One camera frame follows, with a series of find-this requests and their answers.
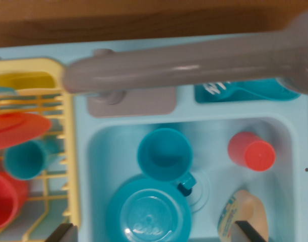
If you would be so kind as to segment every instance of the mug handle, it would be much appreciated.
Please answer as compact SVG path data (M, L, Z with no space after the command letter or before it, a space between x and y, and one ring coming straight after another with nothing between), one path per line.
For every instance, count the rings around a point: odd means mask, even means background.
M181 178L180 183L183 185L183 187L185 187L187 190L189 190L196 184L196 180L191 175L191 173L188 172L186 175L184 175Z

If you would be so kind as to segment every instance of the wooden surface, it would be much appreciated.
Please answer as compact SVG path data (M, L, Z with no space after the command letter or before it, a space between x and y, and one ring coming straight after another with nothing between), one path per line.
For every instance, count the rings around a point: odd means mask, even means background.
M280 29L304 0L0 0L0 47Z

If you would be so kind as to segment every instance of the teal cup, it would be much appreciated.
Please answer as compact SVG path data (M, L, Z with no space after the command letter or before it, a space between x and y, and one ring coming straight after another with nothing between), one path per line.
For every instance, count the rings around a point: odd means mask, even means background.
M149 133L138 148L138 163L146 176L160 182L180 183L188 190L196 184L190 174L192 160L190 142L174 129Z
M59 152L58 144L52 139L30 140L6 150L4 168L16 179L33 179L59 160Z

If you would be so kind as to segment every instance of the dish drying rack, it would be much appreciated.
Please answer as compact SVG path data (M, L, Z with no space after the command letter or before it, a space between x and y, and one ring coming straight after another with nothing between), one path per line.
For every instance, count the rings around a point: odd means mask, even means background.
M74 133L74 118L73 118L73 101L70 94L66 93L60 87L60 77L63 67L50 59L23 59L23 60L7 60L0 61L0 74L4 73L22 73L22 72L45 72L51 75L55 82L53 89L27 89L20 93L20 96L0 96L0 114L11 112L33 112L50 119L53 123L58 123L59 130L49 132L43 136L56 136L58 140L63 140L64 152L60 156L65 156L59 164L65 165L66 170L61 172L48 172L44 170L41 175L34 180L42 181L41 196L29 195L29 201L44 201L44 212L39 218L29 226L29 228L21 235L21 240L0 240L7 242L42 242L45 239L30 239L31 233L41 224L50 212L50 201L64 200L68 201L68 208L62 213L62 223L73 223L80 225L79 211L79 194L78 194L78 179L76 169L75 155L75 133ZM67 178L67 183L62 186L61 190L66 191L65 194L52 195L49 190L49 181L57 178ZM7 229L11 226L0 229L0 235L7 233Z

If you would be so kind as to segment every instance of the bottle label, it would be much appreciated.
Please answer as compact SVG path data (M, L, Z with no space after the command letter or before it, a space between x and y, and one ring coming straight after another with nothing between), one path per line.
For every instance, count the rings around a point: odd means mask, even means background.
M232 196L223 209L218 223L221 241L231 240L231 225L238 220L238 208L238 201Z

